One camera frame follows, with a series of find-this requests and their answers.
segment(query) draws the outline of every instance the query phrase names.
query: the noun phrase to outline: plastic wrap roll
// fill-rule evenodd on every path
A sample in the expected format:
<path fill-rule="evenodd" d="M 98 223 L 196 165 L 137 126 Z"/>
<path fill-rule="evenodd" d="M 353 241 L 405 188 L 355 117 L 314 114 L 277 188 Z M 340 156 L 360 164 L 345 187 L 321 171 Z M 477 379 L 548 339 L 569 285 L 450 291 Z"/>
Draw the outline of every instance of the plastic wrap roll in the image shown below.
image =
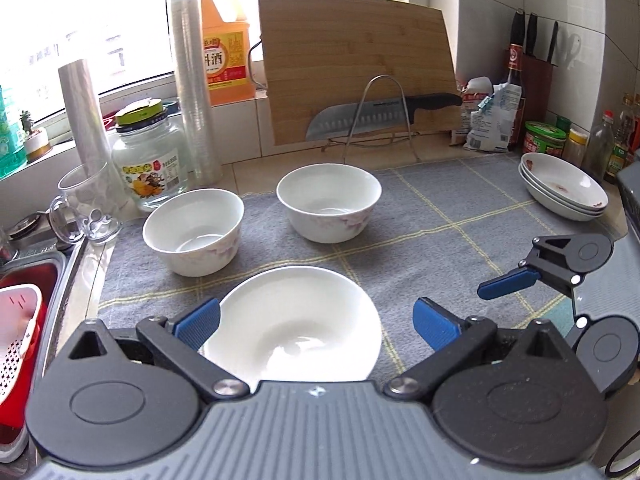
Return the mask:
<path fill-rule="evenodd" d="M 92 176 L 102 169 L 105 162 L 110 164 L 109 178 L 113 180 L 111 189 L 118 194 L 114 200 L 118 206 L 127 202 L 124 185 L 111 163 L 107 134 L 102 123 L 102 113 L 98 95 L 94 90 L 87 60 L 78 59 L 58 69 L 60 88 L 65 101 L 66 118 L 76 142 L 80 162 Z"/>
<path fill-rule="evenodd" d="M 204 66 L 200 0 L 166 0 L 175 83 L 199 186 L 222 178 Z"/>

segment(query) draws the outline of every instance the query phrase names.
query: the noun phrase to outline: stacked plates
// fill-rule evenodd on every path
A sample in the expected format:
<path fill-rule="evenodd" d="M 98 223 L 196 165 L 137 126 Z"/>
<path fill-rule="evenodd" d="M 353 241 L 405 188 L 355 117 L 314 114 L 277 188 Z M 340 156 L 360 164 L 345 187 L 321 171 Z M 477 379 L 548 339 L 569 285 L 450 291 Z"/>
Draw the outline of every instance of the stacked plates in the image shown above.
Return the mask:
<path fill-rule="evenodd" d="M 569 220 L 588 222 L 598 218 L 609 203 L 595 180 L 561 158 L 525 153 L 518 172 L 533 198 Z"/>

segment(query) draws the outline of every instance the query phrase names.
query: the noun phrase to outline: snack package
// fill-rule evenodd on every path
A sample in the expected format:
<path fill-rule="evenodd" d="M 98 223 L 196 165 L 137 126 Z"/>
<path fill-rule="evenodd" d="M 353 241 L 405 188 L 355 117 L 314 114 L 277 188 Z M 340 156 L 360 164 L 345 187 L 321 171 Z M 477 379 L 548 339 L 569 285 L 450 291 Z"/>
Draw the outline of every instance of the snack package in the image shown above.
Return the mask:
<path fill-rule="evenodd" d="M 465 148 L 506 152 L 521 94 L 522 88 L 517 85 L 494 85 L 494 95 L 486 97 L 477 112 L 471 112 L 471 131 L 466 136 Z"/>
<path fill-rule="evenodd" d="M 458 83 L 458 90 L 462 95 L 462 106 L 460 107 L 462 125 L 459 130 L 451 131 L 451 146 L 464 144 L 466 134 L 471 130 L 471 112 L 478 110 L 478 105 L 485 97 L 492 94 L 494 87 L 488 77 L 476 77 L 471 79 L 466 86 Z"/>

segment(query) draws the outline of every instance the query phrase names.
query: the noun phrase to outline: white bowl with pink pattern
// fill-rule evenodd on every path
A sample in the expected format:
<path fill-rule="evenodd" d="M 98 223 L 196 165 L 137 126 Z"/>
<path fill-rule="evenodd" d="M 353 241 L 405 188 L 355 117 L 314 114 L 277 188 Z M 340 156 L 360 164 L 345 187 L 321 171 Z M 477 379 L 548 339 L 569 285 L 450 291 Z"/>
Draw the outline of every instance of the white bowl with pink pattern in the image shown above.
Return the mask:
<path fill-rule="evenodd" d="M 285 175 L 276 188 L 293 228 L 321 244 L 359 235 L 382 194 L 367 171 L 346 164 L 313 164 Z"/>
<path fill-rule="evenodd" d="M 167 200 L 146 219 L 145 243 L 181 276 L 206 276 L 238 252 L 242 199 L 224 189 L 196 189 Z"/>

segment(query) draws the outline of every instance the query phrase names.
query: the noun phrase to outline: gray gripper base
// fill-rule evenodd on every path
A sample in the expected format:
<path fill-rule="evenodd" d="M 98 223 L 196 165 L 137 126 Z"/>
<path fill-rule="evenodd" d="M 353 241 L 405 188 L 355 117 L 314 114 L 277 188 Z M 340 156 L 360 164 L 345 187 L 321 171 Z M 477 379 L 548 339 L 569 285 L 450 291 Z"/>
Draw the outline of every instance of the gray gripper base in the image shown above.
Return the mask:
<path fill-rule="evenodd" d="M 86 472 L 45 462 L 36 480 L 595 480 L 588 464 L 524 474 L 473 463 L 420 404 L 372 383 L 263 383 L 211 407 L 198 430 L 154 462 Z"/>
<path fill-rule="evenodd" d="M 627 224 L 628 234 L 613 244 L 609 261 L 574 288 L 576 318 L 623 316 L 640 329 L 640 240 Z"/>

